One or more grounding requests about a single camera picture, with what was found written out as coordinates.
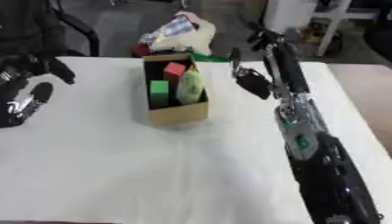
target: red block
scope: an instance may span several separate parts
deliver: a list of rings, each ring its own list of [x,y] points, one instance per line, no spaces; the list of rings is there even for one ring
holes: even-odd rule
[[[171,86],[175,86],[179,83],[179,78],[181,78],[181,75],[183,75],[185,71],[186,66],[171,62],[164,69],[164,79],[169,81]]]

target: black chair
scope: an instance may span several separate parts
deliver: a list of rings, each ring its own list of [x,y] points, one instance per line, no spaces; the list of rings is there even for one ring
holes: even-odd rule
[[[46,0],[50,5],[53,5],[50,0]],[[77,17],[74,17],[72,15],[67,14],[63,7],[61,0],[56,0],[55,1],[55,7],[53,7],[53,10],[58,17],[59,21],[63,22],[66,25],[69,25],[73,29],[75,29],[77,32],[80,32],[83,34],[87,39],[88,43],[90,46],[90,56],[91,57],[99,57],[100,56],[100,40],[98,38],[98,34],[94,29],[86,25],[83,21],[78,19]],[[72,51],[71,54],[79,54],[78,56],[82,56],[83,54],[80,52]]]

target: table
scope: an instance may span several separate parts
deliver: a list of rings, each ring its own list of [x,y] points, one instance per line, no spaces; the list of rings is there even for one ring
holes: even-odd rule
[[[204,122],[155,128],[140,59],[64,58],[50,103],[0,130],[0,220],[115,223],[311,223],[273,119],[230,77],[199,63],[211,98]],[[263,63],[245,64],[264,71]],[[392,223],[392,162],[327,65],[303,69],[331,132]]]
[[[334,76],[392,157],[392,70],[379,65],[330,64]]]

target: cardboard box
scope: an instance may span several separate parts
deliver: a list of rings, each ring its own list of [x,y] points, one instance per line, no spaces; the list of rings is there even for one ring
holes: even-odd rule
[[[191,66],[195,66],[192,56],[187,53],[144,57],[145,83],[147,87],[147,96],[149,99],[149,114],[152,123],[154,125],[161,126],[207,119],[208,95],[206,90],[204,90],[202,96],[200,97],[200,101],[195,104],[182,106],[176,99],[176,95],[171,92],[169,108],[153,107],[149,95],[150,83],[151,81],[164,79],[164,70],[170,62],[176,62],[185,65],[186,69],[189,69]]]

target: green block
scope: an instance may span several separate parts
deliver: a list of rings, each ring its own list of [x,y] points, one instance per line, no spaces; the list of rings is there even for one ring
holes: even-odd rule
[[[169,81],[153,80],[150,84],[150,101],[153,108],[169,106]]]
[[[167,80],[152,80],[150,84],[151,95],[168,95],[169,81]]]

